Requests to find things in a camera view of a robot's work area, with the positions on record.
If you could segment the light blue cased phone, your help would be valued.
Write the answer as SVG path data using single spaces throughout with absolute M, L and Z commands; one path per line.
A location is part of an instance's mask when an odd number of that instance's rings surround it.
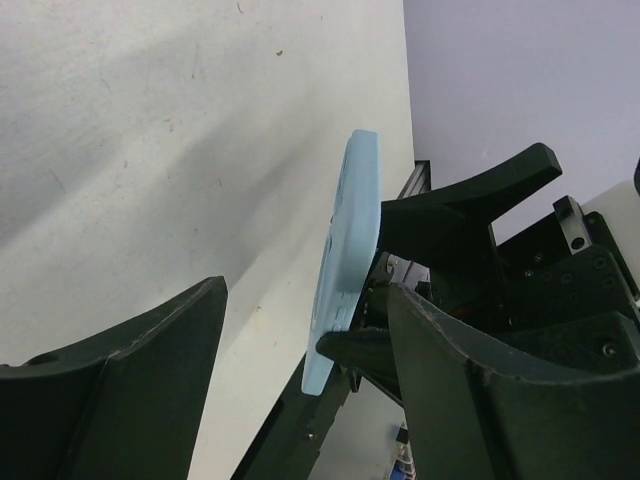
M 334 362 L 316 351 L 329 332 L 345 332 L 376 252 L 381 223 L 379 135 L 356 130 L 349 138 L 318 276 L 301 381 L 306 395 L 323 393 Z

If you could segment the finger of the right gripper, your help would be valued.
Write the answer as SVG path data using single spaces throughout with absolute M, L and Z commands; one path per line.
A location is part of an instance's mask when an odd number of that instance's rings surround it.
M 403 404 L 388 330 L 328 332 L 317 342 L 317 352 L 340 366 L 353 393 L 366 379 L 397 405 Z

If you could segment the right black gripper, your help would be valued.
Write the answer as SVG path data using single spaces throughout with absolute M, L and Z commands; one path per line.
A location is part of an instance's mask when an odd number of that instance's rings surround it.
M 504 244 L 491 224 L 562 175 L 535 143 L 469 179 L 381 204 L 379 248 L 426 266 L 416 293 L 437 331 L 469 354 L 635 360 L 639 293 L 598 213 L 569 197 Z

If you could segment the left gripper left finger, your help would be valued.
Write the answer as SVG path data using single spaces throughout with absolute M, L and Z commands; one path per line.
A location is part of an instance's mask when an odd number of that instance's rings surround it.
M 184 479 L 224 323 L 222 277 L 1 368 L 5 479 Z

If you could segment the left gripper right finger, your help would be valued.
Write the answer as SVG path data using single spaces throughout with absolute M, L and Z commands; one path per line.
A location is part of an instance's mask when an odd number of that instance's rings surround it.
M 635 479 L 639 334 L 588 318 L 594 358 L 567 367 L 523 352 L 393 285 L 388 319 L 421 479 Z

